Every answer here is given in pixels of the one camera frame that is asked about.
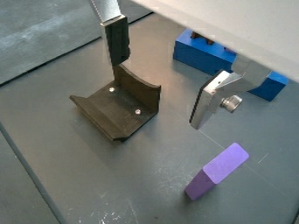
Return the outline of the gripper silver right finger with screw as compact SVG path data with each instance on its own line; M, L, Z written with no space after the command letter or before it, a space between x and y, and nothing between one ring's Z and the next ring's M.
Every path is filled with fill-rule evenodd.
M231 73L219 71L200 87L191 112L191 126L198 130L219 108L232 113L242 103L239 93L258 88L270 73L270 68L239 55L231 65Z

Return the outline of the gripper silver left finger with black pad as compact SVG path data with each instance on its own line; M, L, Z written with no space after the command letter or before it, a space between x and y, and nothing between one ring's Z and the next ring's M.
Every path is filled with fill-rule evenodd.
M88 0L107 40L111 65L115 67L130 57L128 21L119 9L118 0Z

